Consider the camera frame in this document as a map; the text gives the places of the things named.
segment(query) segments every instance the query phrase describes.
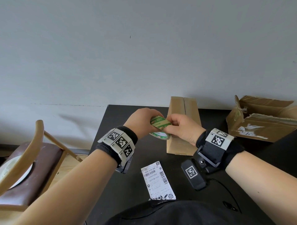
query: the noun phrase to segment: closed cardboard box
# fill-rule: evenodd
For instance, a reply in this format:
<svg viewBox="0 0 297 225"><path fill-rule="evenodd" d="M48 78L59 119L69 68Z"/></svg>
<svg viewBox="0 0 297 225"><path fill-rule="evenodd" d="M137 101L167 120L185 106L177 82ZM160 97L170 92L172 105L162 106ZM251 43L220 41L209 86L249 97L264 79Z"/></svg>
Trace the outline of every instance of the closed cardboard box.
<svg viewBox="0 0 297 225"><path fill-rule="evenodd" d="M289 107L293 102L235 96L235 107L226 118L228 133L275 142L297 129L297 106Z"/></svg>
<svg viewBox="0 0 297 225"><path fill-rule="evenodd" d="M171 97L168 116L173 113L187 115L201 125L196 99ZM172 135L171 138L167 140L167 153L192 156L195 151L197 151L195 146L175 135Z"/></svg>

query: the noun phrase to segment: brown leather seat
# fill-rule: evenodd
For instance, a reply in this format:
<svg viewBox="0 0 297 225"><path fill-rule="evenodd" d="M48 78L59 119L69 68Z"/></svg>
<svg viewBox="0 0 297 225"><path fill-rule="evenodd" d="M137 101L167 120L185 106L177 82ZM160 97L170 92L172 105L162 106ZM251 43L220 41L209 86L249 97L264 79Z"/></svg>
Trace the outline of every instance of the brown leather seat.
<svg viewBox="0 0 297 225"><path fill-rule="evenodd" d="M20 156L24 153L30 142L21 144L7 159ZM17 186L7 190L0 196L0 206L20 206L27 208L41 194L49 177L59 163L63 150L57 145L43 143L40 152L33 163L28 176Z"/></svg>

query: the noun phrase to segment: baseboard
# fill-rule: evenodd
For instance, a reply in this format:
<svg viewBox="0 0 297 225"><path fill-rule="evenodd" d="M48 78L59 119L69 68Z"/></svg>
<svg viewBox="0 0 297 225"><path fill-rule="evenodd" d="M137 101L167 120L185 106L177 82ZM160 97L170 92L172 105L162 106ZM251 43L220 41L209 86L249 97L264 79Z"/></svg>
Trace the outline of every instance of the baseboard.
<svg viewBox="0 0 297 225"><path fill-rule="evenodd" d="M0 150L2 151L11 151L17 149L19 145L7 145L7 144L0 144ZM88 155L90 150L89 149L77 149L77 148L70 148L71 151L73 151L75 154L85 154Z"/></svg>

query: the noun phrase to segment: clear packing tape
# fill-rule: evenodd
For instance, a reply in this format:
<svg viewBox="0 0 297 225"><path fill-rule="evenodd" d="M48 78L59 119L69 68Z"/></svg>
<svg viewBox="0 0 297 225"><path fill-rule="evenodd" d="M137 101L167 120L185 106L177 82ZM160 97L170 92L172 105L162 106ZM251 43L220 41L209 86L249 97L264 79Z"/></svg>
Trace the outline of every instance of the clear packing tape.
<svg viewBox="0 0 297 225"><path fill-rule="evenodd" d="M166 120L161 116L155 116L151 118L151 125L160 129L160 131L150 133L150 135L153 135L154 137L162 140L168 140L170 138L170 134L167 134L166 132L162 131L165 127L171 125L170 121Z"/></svg>

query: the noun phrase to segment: wristband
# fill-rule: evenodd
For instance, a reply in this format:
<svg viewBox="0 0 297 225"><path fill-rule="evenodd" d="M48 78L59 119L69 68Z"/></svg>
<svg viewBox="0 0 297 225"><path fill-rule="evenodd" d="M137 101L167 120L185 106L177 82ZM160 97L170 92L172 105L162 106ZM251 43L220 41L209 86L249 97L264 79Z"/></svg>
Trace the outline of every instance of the wristband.
<svg viewBox="0 0 297 225"><path fill-rule="evenodd" d="M234 137L218 129L204 131L196 142L197 153L213 167L226 168L233 157L244 148Z"/></svg>
<svg viewBox="0 0 297 225"><path fill-rule="evenodd" d="M100 138L96 149L109 154L117 162L118 167L124 167L134 153L134 144L137 143L137 140L137 135L131 129L119 126Z"/></svg>

